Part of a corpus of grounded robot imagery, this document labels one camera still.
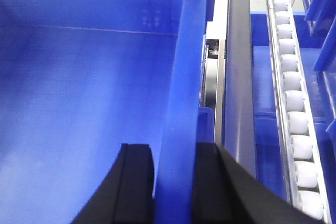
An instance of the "white roller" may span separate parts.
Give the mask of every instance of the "white roller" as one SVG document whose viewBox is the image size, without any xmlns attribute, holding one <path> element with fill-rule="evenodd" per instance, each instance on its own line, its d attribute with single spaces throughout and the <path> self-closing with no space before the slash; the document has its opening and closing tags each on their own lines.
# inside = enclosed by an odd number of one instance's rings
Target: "white roller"
<svg viewBox="0 0 336 224">
<path fill-rule="evenodd" d="M 282 73 L 282 78 L 284 80 L 283 88 L 287 90 L 300 90 L 301 88 L 301 78 L 299 72 L 288 71 Z"/>
<path fill-rule="evenodd" d="M 303 93 L 300 90 L 285 91 L 287 111 L 302 111 L 304 107 Z"/>
<path fill-rule="evenodd" d="M 292 135 L 293 157 L 300 159 L 311 159 L 313 154 L 313 146 L 309 136 Z"/>
<path fill-rule="evenodd" d="M 278 25 L 277 34 L 278 34 L 278 39 L 291 39 L 292 38 L 292 26 L 289 24 Z"/>
<path fill-rule="evenodd" d="M 280 39 L 279 51 L 281 55 L 293 55 L 295 53 L 294 39 Z"/>
<path fill-rule="evenodd" d="M 315 191 L 299 191 L 300 209 L 314 219 L 321 220 L 323 217 L 323 204 L 321 195 Z"/>
<path fill-rule="evenodd" d="M 316 166 L 312 162 L 295 161 L 296 182 L 300 187 L 317 187 Z"/>
<path fill-rule="evenodd" d="M 274 12 L 288 11 L 287 0 L 274 0 L 273 8 L 274 8 Z"/>
<path fill-rule="evenodd" d="M 275 13 L 275 22 L 278 25 L 289 24 L 289 13 L 286 11 L 280 11 Z"/>
<path fill-rule="evenodd" d="M 280 62 L 282 72 L 296 71 L 298 68 L 298 60 L 296 55 L 281 55 Z"/>
<path fill-rule="evenodd" d="M 288 124 L 291 134 L 306 134 L 308 131 L 308 119 L 304 112 L 288 112 Z"/>
</svg>

